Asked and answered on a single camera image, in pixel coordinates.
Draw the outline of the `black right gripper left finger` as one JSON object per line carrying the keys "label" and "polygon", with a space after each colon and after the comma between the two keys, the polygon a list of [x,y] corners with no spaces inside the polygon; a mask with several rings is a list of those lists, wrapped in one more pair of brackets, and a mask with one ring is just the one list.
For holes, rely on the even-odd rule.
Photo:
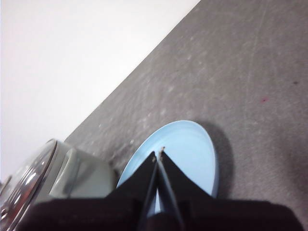
{"label": "black right gripper left finger", "polygon": [[134,174],[104,198],[53,199],[30,208],[18,231],[134,231],[152,183],[151,152]]}

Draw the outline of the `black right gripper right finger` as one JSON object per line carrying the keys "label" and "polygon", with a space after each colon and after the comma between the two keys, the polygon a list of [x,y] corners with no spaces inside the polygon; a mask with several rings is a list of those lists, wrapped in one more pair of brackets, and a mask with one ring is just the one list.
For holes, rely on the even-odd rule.
{"label": "black right gripper right finger", "polygon": [[302,231],[294,212],[267,201],[216,199],[190,180],[169,156],[159,155],[171,204],[187,231]]}

